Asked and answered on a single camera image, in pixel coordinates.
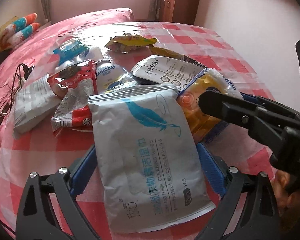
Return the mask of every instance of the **barcode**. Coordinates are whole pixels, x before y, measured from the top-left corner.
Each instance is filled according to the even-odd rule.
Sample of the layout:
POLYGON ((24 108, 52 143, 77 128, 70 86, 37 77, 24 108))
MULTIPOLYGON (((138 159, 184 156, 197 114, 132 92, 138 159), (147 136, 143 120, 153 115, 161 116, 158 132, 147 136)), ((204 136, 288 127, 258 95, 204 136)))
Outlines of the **barcode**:
POLYGON ((52 130, 55 132, 60 127, 72 127, 72 120, 66 120, 66 121, 55 121, 52 120, 52 130))

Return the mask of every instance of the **cabinet door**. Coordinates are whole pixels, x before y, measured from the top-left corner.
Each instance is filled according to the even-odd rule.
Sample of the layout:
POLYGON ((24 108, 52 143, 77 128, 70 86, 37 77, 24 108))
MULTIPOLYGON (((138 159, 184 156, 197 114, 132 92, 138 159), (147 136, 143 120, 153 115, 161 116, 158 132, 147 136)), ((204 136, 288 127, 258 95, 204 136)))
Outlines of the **cabinet door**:
POLYGON ((160 3, 160 12, 159 12, 159 21, 164 22, 165 21, 165 11, 167 8, 168 0, 161 0, 160 3))
POLYGON ((175 0, 168 0, 167 2, 167 12, 165 12, 165 21, 171 23, 173 17, 175 0))

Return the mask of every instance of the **black oval label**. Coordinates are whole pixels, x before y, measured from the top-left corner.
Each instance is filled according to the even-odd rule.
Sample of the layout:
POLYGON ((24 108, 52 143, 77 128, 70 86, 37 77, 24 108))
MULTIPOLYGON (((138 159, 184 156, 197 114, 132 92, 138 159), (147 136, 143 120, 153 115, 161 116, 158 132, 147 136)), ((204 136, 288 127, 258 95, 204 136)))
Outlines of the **black oval label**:
POLYGON ((185 188, 183 190, 183 195, 185 197, 185 205, 188 206, 191 204, 192 197, 191 197, 191 191, 189 188, 185 188))

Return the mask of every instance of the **blue gripper pad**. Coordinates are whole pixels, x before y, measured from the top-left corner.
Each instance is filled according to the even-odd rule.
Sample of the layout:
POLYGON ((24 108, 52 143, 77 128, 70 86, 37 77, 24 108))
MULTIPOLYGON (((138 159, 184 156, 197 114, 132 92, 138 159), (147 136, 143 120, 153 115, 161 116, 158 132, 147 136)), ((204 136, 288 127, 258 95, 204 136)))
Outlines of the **blue gripper pad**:
POLYGON ((72 177, 70 194, 80 195, 84 192, 94 170, 98 165, 95 145, 91 146, 87 154, 80 161, 79 166, 72 177))
POLYGON ((219 166, 204 147, 202 143, 197 144, 197 151, 200 159, 202 170, 208 179, 213 191, 220 194, 221 197, 227 192, 226 190, 226 177, 220 170, 219 166))

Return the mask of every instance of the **cleaning wipes packet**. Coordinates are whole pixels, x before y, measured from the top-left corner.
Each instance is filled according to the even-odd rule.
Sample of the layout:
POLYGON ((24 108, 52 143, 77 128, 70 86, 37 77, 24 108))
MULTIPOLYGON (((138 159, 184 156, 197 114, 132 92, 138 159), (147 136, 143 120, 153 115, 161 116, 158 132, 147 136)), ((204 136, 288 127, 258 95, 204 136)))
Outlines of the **cleaning wipes packet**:
POLYGON ((141 85, 90 96, 109 226, 149 232, 215 208, 173 85, 141 85))

